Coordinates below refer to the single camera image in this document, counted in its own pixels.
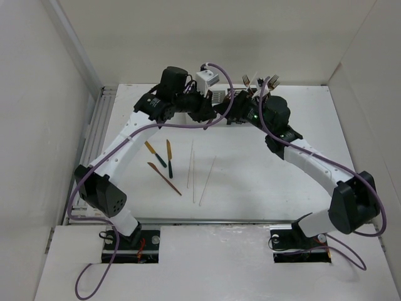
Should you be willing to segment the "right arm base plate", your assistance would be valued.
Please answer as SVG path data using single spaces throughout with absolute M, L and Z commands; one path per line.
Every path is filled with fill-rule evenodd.
M 275 263 L 331 263 L 327 237 L 306 237 L 289 227 L 272 227 L 268 245 Z

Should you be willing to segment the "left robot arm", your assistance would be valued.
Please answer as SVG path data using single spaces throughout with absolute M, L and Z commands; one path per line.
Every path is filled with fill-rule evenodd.
M 142 227 L 128 209 L 127 195 L 118 188 L 123 173 L 146 141 L 174 114 L 187 113 L 195 122 L 215 119 L 209 89 L 218 81 L 218 74 L 206 67 L 192 77 L 182 68 L 168 66 L 160 82 L 136 102 L 105 152 L 89 166 L 75 169 L 80 198 L 116 227 L 118 240 L 125 248 L 139 244 Z

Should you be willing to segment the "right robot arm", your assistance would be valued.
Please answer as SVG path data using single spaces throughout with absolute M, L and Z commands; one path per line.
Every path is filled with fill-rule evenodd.
M 289 125 L 287 101 L 270 96 L 260 101 L 249 92 L 239 92 L 226 118 L 260 130 L 268 129 L 268 149 L 301 169 L 331 196 L 329 208 L 306 214 L 292 222 L 281 240 L 285 248 L 304 248 L 320 234 L 339 231 L 350 234 L 380 214 L 375 183 L 368 172 L 352 174 L 330 163 Z

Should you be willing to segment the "black metal fork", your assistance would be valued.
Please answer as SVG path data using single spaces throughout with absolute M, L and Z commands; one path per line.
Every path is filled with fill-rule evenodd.
M 269 81 L 268 81 L 268 88 L 270 91 L 273 91 L 279 84 L 280 82 L 278 81 L 279 76 L 278 75 L 273 75 Z

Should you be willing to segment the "rose gold metal fork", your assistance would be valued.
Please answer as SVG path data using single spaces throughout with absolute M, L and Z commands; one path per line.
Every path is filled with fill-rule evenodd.
M 251 81 L 247 75 L 242 76 L 242 82 L 246 88 L 249 88 L 251 85 Z

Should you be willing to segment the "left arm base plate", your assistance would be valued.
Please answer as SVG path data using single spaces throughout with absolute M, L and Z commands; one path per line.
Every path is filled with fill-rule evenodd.
M 102 263 L 109 263 L 116 246 L 117 237 L 113 230 L 99 232 L 103 240 Z M 159 262 L 160 230 L 142 230 L 140 238 L 132 245 L 120 236 L 117 254 L 113 263 L 154 264 Z

